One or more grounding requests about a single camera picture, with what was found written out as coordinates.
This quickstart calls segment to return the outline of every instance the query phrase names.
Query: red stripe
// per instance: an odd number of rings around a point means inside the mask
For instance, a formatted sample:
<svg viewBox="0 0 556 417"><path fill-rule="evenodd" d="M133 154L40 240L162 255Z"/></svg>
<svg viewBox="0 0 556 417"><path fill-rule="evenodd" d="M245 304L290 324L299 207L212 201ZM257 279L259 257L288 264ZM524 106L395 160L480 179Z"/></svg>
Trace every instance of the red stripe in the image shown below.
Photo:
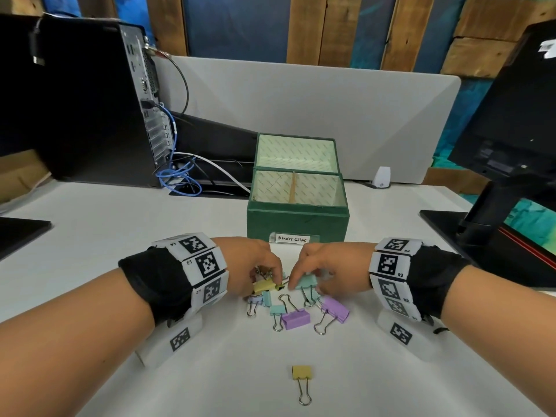
<svg viewBox="0 0 556 417"><path fill-rule="evenodd" d="M544 254L542 254L541 252L539 252L533 246L528 245L526 242L524 242L520 238L514 236L508 230L506 230L504 228L498 228L498 230L502 234L504 234L506 237L510 238L511 240L515 241L518 245L522 246L527 252L531 253L533 256L537 257L538 259L541 259L548 266L551 266L553 269L556 270L556 262L554 262L552 259L550 259L549 257L547 257Z"/></svg>

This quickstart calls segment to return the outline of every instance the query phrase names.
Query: monitor stand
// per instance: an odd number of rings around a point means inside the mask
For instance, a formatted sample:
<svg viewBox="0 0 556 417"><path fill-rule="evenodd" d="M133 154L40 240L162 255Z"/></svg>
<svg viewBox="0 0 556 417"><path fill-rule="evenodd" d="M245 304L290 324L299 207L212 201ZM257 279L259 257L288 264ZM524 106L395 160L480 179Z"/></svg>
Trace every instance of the monitor stand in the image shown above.
<svg viewBox="0 0 556 417"><path fill-rule="evenodd" d="M536 175L490 181L469 213L421 211L420 216L460 253L487 272L537 289L556 290L556 263L542 248L523 241L504 224L523 197L549 188Z"/></svg>

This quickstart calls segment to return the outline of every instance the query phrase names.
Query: wristband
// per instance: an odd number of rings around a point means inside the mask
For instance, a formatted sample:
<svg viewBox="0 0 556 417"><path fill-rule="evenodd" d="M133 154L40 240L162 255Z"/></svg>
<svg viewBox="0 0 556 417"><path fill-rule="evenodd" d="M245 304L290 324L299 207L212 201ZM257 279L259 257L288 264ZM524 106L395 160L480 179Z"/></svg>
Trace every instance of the wristband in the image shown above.
<svg viewBox="0 0 556 417"><path fill-rule="evenodd" d="M224 256L202 233L156 241L118 265L135 292L149 303L156 325L188 318L227 292Z"/></svg>
<svg viewBox="0 0 556 417"><path fill-rule="evenodd" d="M460 255L419 239L384 238L372 254L369 277L385 308L420 321L440 318L452 282L467 265Z"/></svg>

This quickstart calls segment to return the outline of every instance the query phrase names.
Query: left hand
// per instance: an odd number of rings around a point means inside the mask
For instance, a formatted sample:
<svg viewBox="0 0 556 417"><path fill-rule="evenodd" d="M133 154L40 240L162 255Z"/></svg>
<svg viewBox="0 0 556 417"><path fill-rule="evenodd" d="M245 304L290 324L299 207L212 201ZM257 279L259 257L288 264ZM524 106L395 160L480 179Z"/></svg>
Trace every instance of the left hand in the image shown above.
<svg viewBox="0 0 556 417"><path fill-rule="evenodd" d="M255 275L256 266L270 269L274 283L282 283L282 262L270 251L270 244L267 242L246 237L218 237L212 241L219 246L226 259L230 273L229 292L243 297L251 295L251 277Z"/></svg>

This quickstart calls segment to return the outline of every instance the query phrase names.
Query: forearm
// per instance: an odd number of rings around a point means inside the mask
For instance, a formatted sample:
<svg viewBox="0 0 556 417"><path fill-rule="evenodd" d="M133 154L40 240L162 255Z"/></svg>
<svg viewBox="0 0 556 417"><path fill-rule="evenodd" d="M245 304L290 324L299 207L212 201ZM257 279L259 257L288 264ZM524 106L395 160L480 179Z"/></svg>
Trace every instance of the forearm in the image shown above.
<svg viewBox="0 0 556 417"><path fill-rule="evenodd" d="M556 299L468 266L442 321L548 415L556 415Z"/></svg>
<svg viewBox="0 0 556 417"><path fill-rule="evenodd" d="M2 413L77 413L153 329L119 269L1 323Z"/></svg>

